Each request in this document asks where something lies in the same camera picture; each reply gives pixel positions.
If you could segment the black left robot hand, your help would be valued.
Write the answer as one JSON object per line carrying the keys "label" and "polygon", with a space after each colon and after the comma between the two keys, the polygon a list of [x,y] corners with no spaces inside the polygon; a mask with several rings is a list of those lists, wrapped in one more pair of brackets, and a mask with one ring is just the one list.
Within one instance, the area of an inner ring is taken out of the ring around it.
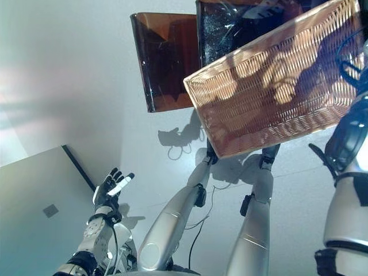
{"label": "black left robot hand", "polygon": [[105,177],[103,182],[96,187],[93,195],[95,211],[103,206],[110,207],[113,211],[118,211],[118,198],[122,189],[135,177],[134,173],[123,176],[123,173],[114,168]]}

